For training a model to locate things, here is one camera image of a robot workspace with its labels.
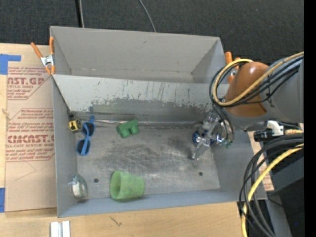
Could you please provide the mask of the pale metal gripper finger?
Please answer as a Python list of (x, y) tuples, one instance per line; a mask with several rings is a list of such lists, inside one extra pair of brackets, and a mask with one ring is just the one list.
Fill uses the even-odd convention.
[(211, 144), (204, 142), (198, 143), (194, 151), (194, 160), (198, 160), (207, 150), (210, 149)]
[(204, 138), (196, 139), (194, 141), (194, 144), (196, 147), (192, 153), (191, 158), (199, 158), (206, 151), (206, 145), (204, 143), (205, 143)]

